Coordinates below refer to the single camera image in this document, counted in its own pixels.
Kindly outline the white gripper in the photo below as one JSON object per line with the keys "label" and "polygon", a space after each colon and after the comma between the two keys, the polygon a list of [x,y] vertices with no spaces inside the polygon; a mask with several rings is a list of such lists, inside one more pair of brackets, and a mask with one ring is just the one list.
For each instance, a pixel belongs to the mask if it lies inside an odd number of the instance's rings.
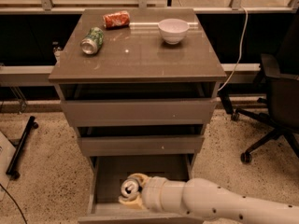
{"label": "white gripper", "polygon": [[164,177],[149,177],[141,173],[128,176],[138,184],[137,192],[124,192],[119,197],[119,203],[130,209],[153,212],[185,213],[187,211],[182,201],[185,182],[171,181]]}

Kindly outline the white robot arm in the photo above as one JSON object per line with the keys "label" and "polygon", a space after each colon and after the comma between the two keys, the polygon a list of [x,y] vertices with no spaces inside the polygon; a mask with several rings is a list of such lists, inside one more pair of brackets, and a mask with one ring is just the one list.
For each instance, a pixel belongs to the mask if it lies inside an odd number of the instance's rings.
{"label": "white robot arm", "polygon": [[299,207],[239,195],[203,178],[186,182],[132,174],[121,184],[119,202],[133,209],[192,219],[226,218],[241,224],[299,224]]}

